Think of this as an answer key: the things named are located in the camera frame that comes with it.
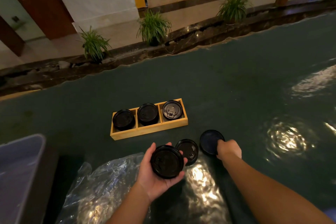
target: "glossy black lid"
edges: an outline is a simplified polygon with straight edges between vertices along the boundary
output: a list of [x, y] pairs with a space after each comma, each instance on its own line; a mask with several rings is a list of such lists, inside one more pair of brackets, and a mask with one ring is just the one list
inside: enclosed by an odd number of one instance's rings
[[218, 140], [225, 141], [223, 135], [217, 130], [204, 131], [199, 139], [201, 150], [209, 155], [217, 155], [217, 142]]
[[183, 157], [173, 146], [161, 145], [156, 148], [150, 159], [155, 174], [164, 179], [172, 179], [183, 169]]
[[183, 152], [183, 158], [187, 158], [188, 162], [186, 166], [190, 166], [196, 162], [198, 158], [197, 143], [190, 139], [183, 139], [176, 144], [175, 148]]
[[175, 100], [164, 103], [162, 107], [163, 116], [168, 120], [176, 120], [182, 115], [182, 106]]
[[128, 109], [118, 111], [112, 119], [113, 126], [119, 130], [127, 130], [135, 125], [133, 113]]
[[139, 107], [137, 115], [142, 124], [155, 124], [159, 118], [159, 109], [154, 104], [146, 103]]

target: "spider plant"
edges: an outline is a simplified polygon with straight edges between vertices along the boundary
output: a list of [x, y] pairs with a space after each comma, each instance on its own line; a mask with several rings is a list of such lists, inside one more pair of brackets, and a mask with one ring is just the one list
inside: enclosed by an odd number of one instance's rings
[[217, 16], [222, 20], [234, 24], [246, 17], [246, 6], [249, 0], [225, 0], [220, 6]]
[[158, 45], [167, 32], [171, 31], [171, 23], [162, 18], [160, 13], [153, 14], [151, 10], [145, 13], [145, 17], [138, 20], [140, 27], [136, 37], [142, 37], [142, 40], [151, 46]]
[[101, 35], [97, 33], [97, 31], [92, 30], [90, 26], [90, 30], [85, 32], [82, 30], [80, 33], [82, 38], [84, 39], [84, 56], [87, 59], [90, 55], [91, 58], [95, 61], [102, 60], [104, 58], [104, 52], [107, 52], [107, 47], [111, 47], [109, 45], [109, 39], [103, 38]]

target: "person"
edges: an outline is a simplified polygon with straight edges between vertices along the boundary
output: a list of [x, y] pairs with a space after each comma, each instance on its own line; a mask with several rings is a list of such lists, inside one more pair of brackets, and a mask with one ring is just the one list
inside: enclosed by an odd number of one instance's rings
[[[136, 183], [106, 224], [142, 223], [150, 204], [182, 180], [183, 171], [171, 180], [161, 179], [154, 174], [150, 159], [155, 148], [153, 143], [146, 151]], [[334, 224], [308, 200], [245, 163], [236, 141], [219, 140], [217, 152], [217, 158], [222, 161], [260, 224]]]

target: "hand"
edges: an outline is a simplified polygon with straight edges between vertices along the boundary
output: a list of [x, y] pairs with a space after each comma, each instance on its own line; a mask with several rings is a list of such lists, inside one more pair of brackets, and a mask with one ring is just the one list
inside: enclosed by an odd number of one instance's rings
[[242, 158], [242, 150], [240, 149], [237, 142], [234, 140], [230, 140], [227, 142], [223, 140], [218, 140], [217, 152], [217, 158], [219, 158], [221, 161], [224, 161], [224, 158], [230, 154], [234, 154], [237, 157]]
[[[139, 175], [136, 181], [144, 188], [150, 202], [153, 202], [164, 192], [166, 192], [171, 186], [177, 184], [184, 176], [184, 171], [181, 171], [177, 177], [168, 180], [162, 179], [154, 174], [150, 160], [155, 149], [156, 146], [155, 143], [153, 143], [146, 151], [145, 156], [141, 161]], [[188, 162], [187, 158], [183, 158], [183, 160], [184, 165], [186, 165]]]

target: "wooden tray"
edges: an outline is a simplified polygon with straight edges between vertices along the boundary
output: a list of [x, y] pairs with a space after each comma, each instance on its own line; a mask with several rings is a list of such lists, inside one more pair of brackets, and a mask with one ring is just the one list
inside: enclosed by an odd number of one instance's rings
[[138, 122], [137, 112], [138, 112], [139, 107], [137, 107], [137, 108], [130, 109], [130, 111], [132, 111], [132, 113], [134, 114], [134, 117], [135, 117], [135, 126], [131, 129], [120, 131], [120, 130], [116, 129], [113, 126], [113, 123], [112, 123], [110, 136], [114, 140], [119, 140], [119, 139], [124, 139], [124, 138], [128, 138], [128, 137], [140, 136], [140, 135], [144, 135], [144, 134], [148, 134], [148, 133], [158, 132], [158, 131], [161, 131], [161, 130], [166, 130], [166, 129], [170, 129], [170, 128], [177, 128], [177, 127], [188, 125], [187, 113], [186, 113], [186, 110], [184, 109], [182, 99], [181, 98], [175, 99], [175, 101], [177, 101], [181, 104], [182, 110], [183, 110], [182, 115], [179, 119], [177, 119], [177, 120], [167, 120], [162, 114], [162, 107], [163, 107], [164, 103], [166, 103], [166, 102], [162, 102], [162, 103], [155, 104], [159, 109], [159, 116], [160, 116], [160, 119], [158, 120], [157, 124], [153, 124], [153, 125], [149, 125], [149, 126], [143, 126], [140, 122]]

